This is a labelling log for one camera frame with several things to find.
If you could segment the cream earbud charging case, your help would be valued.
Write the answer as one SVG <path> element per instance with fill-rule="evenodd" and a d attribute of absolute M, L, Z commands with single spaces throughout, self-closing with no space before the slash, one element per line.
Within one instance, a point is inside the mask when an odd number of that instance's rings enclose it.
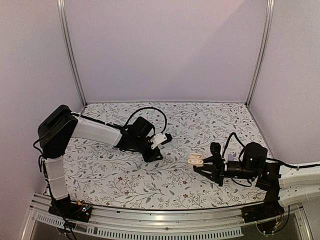
<path fill-rule="evenodd" d="M 202 167 L 204 165 L 204 155 L 201 153 L 190 153 L 187 163 L 191 166 Z"/>

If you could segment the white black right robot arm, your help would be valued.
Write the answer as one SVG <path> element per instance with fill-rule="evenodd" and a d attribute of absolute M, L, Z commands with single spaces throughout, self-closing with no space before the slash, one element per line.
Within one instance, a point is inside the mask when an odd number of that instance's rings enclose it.
<path fill-rule="evenodd" d="M 221 145 L 212 142 L 211 156 L 192 164 L 193 170 L 222 186 L 225 179 L 249 180 L 265 191 L 258 213 L 269 218 L 278 205 L 313 201 L 320 197 L 320 164 L 288 164 L 267 157 L 268 150 L 256 142 L 248 143 L 240 155 L 242 160 L 227 160 Z"/>

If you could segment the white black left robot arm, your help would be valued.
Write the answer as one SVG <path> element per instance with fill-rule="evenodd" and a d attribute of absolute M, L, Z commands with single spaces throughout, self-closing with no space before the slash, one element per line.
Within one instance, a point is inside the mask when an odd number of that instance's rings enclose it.
<path fill-rule="evenodd" d="M 84 114 L 66 105 L 37 128 L 43 194 L 54 197 L 63 216 L 74 213 L 66 200 L 97 206 L 169 208 L 175 197 L 170 173 L 167 118 L 161 107 L 91 105 Z"/>

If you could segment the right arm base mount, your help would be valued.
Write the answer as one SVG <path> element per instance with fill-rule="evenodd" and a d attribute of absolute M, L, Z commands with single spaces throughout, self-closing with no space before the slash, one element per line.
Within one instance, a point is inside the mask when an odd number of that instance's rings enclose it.
<path fill-rule="evenodd" d="M 255 223 L 257 230 L 264 236 L 274 235 L 280 230 L 285 209 L 277 202 L 260 203 L 241 208 L 245 223 Z"/>

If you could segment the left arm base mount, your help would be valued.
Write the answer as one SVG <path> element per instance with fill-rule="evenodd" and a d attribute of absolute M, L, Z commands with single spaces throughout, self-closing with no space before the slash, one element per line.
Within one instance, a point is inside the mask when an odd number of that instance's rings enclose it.
<path fill-rule="evenodd" d="M 84 201 L 72 202 L 68 199 L 51 201 L 48 212 L 52 215 L 88 223 L 91 217 L 93 205 Z"/>

